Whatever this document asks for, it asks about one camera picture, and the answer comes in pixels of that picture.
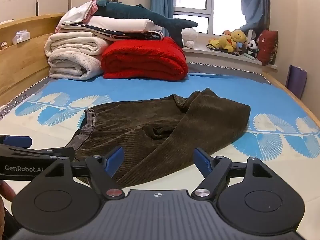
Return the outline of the person's left hand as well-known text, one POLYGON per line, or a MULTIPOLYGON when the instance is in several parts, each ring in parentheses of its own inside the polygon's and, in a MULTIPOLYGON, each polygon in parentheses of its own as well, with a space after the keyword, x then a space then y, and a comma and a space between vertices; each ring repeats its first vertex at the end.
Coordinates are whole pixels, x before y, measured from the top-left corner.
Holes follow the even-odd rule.
POLYGON ((3 180, 1 180, 1 187, 0 187, 0 194, 1 194, 1 205, 0 205, 0 226, 1 226, 1 236, 3 235, 4 231, 4 203, 3 198, 12 202, 13 198, 16 196, 14 190, 3 180))

